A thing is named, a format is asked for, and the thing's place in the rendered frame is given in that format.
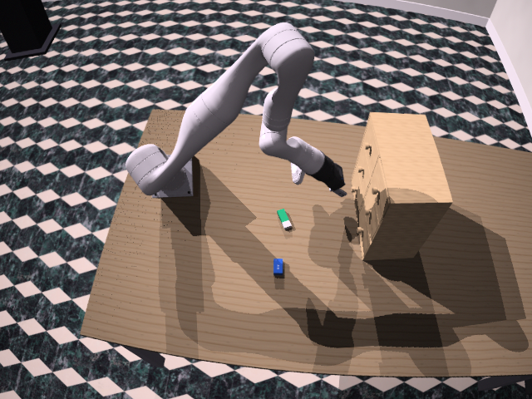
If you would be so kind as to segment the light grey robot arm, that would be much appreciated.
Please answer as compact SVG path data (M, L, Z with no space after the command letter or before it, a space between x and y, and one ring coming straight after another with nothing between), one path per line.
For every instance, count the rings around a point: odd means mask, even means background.
M314 51L293 25L282 22L264 32L187 108L170 157L157 145L143 145L131 153L126 170L145 195L177 190L184 184L184 166L237 118L254 78L268 62L278 75L278 87L264 102L259 147L265 155L296 166L307 164L312 147L298 137L287 140L287 132L294 103L313 66Z

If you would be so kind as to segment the green and white eraser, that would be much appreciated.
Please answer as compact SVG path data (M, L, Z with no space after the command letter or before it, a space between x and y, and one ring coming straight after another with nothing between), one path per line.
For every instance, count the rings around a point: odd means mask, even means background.
M283 225L284 229L291 228L290 221L284 209L277 210L278 217Z

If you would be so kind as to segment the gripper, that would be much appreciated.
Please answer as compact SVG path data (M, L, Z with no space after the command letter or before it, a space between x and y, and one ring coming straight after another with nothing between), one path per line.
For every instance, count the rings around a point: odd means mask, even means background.
M322 151L314 147L312 147L312 149L313 153L307 164L296 166L290 162L294 184L300 185L306 174L325 183L331 192L334 192L340 197L347 195L345 191L340 189L346 185L344 182L342 167L337 163L334 163L333 160L327 157Z

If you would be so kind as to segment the blue nine-volt battery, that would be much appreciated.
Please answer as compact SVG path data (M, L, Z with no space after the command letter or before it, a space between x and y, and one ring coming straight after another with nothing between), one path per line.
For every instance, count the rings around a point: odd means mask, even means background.
M273 275L283 275L283 259L273 259Z

